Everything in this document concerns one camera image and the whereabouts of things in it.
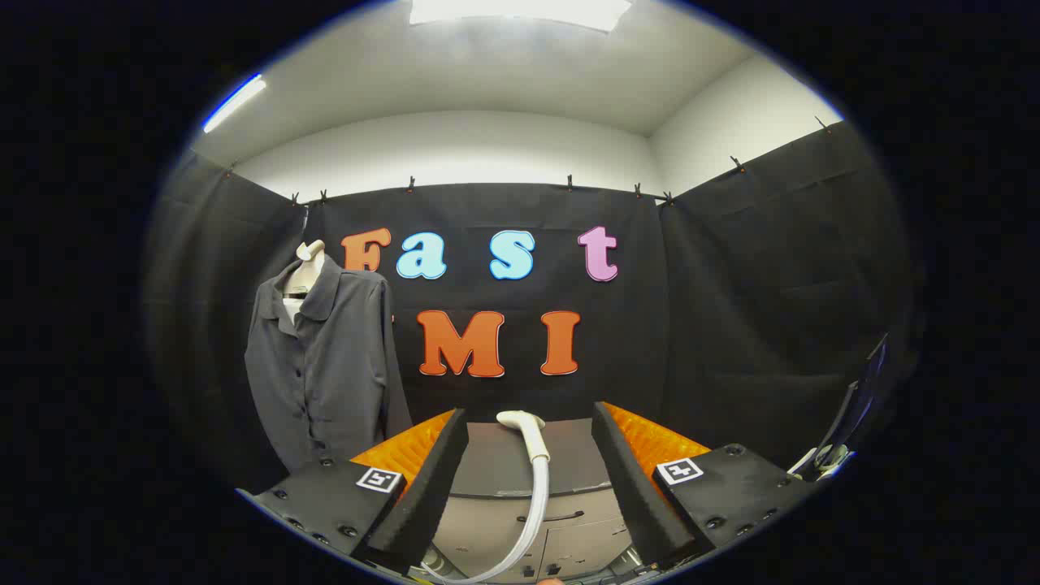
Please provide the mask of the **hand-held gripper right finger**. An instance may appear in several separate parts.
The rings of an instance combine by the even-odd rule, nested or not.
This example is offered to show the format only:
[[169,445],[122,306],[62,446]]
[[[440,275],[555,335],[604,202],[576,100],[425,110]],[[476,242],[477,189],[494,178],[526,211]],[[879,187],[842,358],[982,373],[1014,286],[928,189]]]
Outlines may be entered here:
[[709,449],[606,402],[594,404],[591,435],[639,558],[653,569],[738,546],[817,493],[748,447]]

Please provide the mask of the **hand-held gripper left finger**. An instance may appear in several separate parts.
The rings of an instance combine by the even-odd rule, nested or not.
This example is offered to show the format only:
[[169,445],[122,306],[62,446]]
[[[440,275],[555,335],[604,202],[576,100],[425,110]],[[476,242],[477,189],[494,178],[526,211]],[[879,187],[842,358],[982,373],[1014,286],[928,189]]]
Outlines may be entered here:
[[323,457],[267,490],[237,493],[335,559],[406,575],[437,533],[469,444],[467,423],[456,408],[353,458]]

